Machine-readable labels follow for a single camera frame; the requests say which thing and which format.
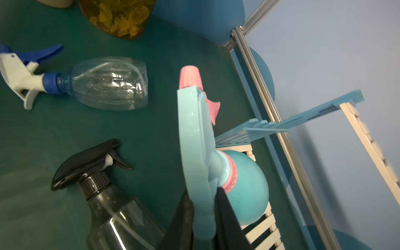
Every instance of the white trigger sprayer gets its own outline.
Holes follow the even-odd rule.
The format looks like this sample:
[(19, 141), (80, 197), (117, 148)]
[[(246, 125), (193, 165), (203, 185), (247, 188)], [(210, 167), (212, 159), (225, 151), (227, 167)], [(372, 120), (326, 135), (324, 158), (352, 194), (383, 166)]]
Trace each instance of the white trigger sprayer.
[(24, 108), (32, 109), (39, 92), (49, 92), (46, 80), (53, 74), (35, 75), (39, 64), (64, 49), (62, 44), (29, 53), (13, 52), (10, 47), (0, 44), (0, 71), (7, 85), (23, 101)]

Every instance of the black trigger sprayer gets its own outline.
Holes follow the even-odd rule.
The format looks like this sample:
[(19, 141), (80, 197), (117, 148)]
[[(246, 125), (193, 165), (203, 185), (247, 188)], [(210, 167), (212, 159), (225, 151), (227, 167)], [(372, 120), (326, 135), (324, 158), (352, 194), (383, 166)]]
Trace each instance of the black trigger sprayer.
[(138, 198), (129, 199), (104, 172), (115, 164), (132, 169), (117, 156), (117, 139), (89, 148), (68, 158), (56, 171), (51, 190), (79, 183), (92, 221), (86, 237), (88, 249), (155, 249), (163, 237), (154, 217)]

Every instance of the pink trigger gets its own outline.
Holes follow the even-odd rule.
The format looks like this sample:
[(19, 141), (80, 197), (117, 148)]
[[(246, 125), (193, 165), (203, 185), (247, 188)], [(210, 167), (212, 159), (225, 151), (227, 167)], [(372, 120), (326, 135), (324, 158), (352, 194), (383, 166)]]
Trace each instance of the pink trigger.
[[(179, 89), (193, 85), (203, 90), (203, 83), (201, 81), (199, 69), (195, 66), (185, 66), (180, 70)], [(208, 100), (207, 95), (206, 102), (208, 104), (208, 110), (210, 111), (211, 122), (215, 125), (215, 118), (220, 110), (221, 103)]]

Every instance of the blue trigger sprayer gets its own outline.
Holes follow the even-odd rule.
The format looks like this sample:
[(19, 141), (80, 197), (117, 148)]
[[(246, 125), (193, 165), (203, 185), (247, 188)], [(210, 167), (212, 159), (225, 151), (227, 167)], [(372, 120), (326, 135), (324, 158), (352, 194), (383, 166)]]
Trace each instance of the blue trigger sprayer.
[(0, 71), (7, 85), (31, 110), (39, 92), (69, 94), (79, 102), (105, 110), (132, 110), (148, 102), (144, 62), (126, 57), (102, 57), (75, 65), (68, 74), (35, 75), (39, 64), (64, 49), (62, 44), (35, 52), (13, 52), (0, 44)]

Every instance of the green table surface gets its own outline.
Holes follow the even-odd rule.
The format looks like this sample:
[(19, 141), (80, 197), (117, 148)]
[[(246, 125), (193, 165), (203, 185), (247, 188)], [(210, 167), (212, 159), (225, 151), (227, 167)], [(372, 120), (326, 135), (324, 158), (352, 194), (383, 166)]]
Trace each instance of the green table surface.
[[(122, 40), (94, 27), (78, 4), (60, 10), (4, 0), (0, 24), (0, 43), (16, 51), (64, 44), (37, 74), (66, 73), (85, 59), (126, 56), (146, 63), (149, 84), (148, 106), (138, 110), (99, 110), (69, 96), (41, 93), (28, 111), (0, 80), (1, 249), (85, 249), (90, 214), (79, 186), (51, 192), (50, 182), (68, 157), (111, 138), (121, 141), (120, 157), (135, 168), (109, 167), (110, 179), (168, 227), (185, 189), (176, 99), (183, 66), (197, 66), (208, 98), (221, 102), (215, 135), (254, 117), (228, 51), (159, 18), (150, 18), (139, 39)], [(265, 143), (253, 147), (286, 249), (306, 248)]]

